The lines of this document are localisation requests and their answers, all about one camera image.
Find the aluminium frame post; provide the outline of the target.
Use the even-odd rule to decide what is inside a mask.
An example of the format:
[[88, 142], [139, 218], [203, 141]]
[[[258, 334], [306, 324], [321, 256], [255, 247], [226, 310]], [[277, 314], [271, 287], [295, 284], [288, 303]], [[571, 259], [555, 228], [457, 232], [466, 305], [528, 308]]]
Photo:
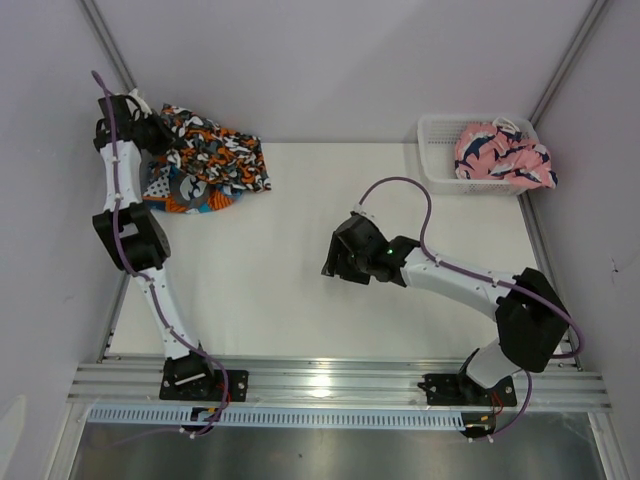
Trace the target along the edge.
[[121, 86], [126, 91], [137, 87], [134, 75], [119, 48], [116, 37], [111, 31], [96, 0], [78, 0], [82, 14], [94, 34], [100, 48], [106, 55], [110, 66]]
[[529, 116], [529, 121], [535, 128], [541, 125], [613, 4], [614, 1], [611, 0], [595, 0], [590, 3]]

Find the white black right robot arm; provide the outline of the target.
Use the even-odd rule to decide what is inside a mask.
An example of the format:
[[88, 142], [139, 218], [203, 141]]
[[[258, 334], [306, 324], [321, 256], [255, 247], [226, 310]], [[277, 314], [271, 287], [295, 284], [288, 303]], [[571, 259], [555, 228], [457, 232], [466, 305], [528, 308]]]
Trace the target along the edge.
[[465, 267], [427, 252], [417, 240], [386, 239], [362, 214], [351, 214], [334, 230], [322, 273], [362, 285], [376, 280], [426, 290], [492, 320], [496, 340], [472, 352], [456, 374], [458, 395], [472, 404], [515, 373], [543, 372], [569, 327], [564, 305], [541, 272]]

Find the pink cloth in basket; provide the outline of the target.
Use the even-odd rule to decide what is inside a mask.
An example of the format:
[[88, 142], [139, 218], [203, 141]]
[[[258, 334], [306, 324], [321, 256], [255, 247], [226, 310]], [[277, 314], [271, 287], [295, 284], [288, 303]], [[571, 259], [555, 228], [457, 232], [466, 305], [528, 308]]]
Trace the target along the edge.
[[465, 128], [454, 147], [454, 172], [461, 180], [504, 180], [525, 189], [558, 184], [547, 147], [504, 117]]

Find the colourful patterned shorts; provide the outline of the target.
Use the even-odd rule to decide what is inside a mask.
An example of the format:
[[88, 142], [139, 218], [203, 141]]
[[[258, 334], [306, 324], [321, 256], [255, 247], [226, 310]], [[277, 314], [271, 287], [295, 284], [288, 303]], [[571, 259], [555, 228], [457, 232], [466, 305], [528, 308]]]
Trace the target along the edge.
[[225, 209], [239, 200], [241, 190], [210, 184], [172, 164], [152, 160], [146, 166], [142, 198], [151, 209], [173, 214], [200, 214]]

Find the aluminium mounting rail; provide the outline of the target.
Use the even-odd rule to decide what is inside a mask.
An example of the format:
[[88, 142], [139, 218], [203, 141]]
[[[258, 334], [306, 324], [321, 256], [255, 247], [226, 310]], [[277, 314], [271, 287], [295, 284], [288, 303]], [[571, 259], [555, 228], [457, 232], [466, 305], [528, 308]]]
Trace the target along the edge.
[[[229, 370], [248, 373], [244, 407], [407, 410], [427, 407], [419, 388], [427, 374], [455, 373], [458, 359], [354, 360], [225, 357]], [[70, 403], [159, 403], [160, 356], [108, 356], [78, 366]], [[599, 373], [553, 362], [541, 374], [516, 373], [498, 384], [505, 411], [526, 403], [531, 413], [608, 413], [612, 403]]]

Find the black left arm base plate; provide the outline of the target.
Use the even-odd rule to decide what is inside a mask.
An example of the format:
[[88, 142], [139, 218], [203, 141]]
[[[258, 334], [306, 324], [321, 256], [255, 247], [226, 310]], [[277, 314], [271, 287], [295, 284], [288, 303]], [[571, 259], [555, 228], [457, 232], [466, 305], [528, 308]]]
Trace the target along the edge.
[[175, 401], [222, 400], [227, 387], [228, 402], [244, 402], [248, 388], [249, 372], [228, 370], [227, 377], [214, 369], [201, 357], [167, 359], [160, 384], [159, 398]]

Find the orange camouflage shorts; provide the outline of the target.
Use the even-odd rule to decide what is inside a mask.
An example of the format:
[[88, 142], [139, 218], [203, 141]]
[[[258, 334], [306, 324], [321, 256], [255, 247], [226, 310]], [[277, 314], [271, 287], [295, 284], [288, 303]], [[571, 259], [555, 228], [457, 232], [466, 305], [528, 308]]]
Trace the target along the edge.
[[272, 188], [259, 137], [170, 104], [163, 106], [160, 118], [174, 134], [160, 161], [233, 191], [261, 193]]

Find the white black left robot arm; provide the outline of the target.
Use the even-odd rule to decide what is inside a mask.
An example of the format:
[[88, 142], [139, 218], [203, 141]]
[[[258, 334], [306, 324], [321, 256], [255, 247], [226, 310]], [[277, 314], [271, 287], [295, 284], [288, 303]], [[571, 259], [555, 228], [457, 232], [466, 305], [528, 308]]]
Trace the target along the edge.
[[114, 265], [133, 278], [152, 311], [164, 351], [160, 398], [211, 398], [217, 376], [181, 318], [165, 268], [169, 241], [141, 193], [142, 152], [158, 153], [170, 146], [171, 131], [130, 95], [107, 92], [98, 104], [103, 117], [93, 143], [105, 166], [106, 199], [103, 211], [92, 217], [93, 228]]

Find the right aluminium frame post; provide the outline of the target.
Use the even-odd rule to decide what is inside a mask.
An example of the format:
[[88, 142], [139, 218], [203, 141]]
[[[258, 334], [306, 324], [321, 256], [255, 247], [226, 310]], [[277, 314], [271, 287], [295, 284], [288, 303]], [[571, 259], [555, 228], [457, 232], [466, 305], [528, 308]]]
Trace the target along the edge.
[[535, 128], [541, 125], [613, 4], [614, 1], [611, 0], [595, 0], [590, 3], [529, 116], [529, 121]]

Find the white plastic basket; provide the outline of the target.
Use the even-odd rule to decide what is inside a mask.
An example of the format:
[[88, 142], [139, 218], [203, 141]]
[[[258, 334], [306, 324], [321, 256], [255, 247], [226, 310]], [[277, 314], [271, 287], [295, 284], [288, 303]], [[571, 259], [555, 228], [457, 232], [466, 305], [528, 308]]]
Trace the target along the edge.
[[472, 123], [509, 120], [525, 139], [539, 141], [532, 124], [511, 114], [425, 114], [417, 122], [424, 186], [436, 195], [517, 196], [525, 192], [505, 180], [462, 180], [455, 175], [455, 145]]

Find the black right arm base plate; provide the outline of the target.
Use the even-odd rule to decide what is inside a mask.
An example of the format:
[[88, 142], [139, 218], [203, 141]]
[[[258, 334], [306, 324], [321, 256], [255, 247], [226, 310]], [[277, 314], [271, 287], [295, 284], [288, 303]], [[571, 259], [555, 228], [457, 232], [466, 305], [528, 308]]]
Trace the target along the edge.
[[511, 376], [501, 379], [494, 387], [485, 388], [466, 376], [447, 373], [425, 374], [417, 387], [422, 390], [430, 406], [515, 407], [517, 396]]

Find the left aluminium frame post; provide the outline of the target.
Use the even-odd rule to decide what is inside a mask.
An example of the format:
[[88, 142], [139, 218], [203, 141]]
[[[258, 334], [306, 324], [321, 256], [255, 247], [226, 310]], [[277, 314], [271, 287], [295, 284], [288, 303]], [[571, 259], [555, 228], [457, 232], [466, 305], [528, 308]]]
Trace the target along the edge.
[[119, 48], [116, 37], [111, 31], [96, 0], [78, 0], [82, 14], [94, 34], [100, 48], [106, 55], [110, 66], [121, 86], [126, 91], [137, 87], [134, 75]]

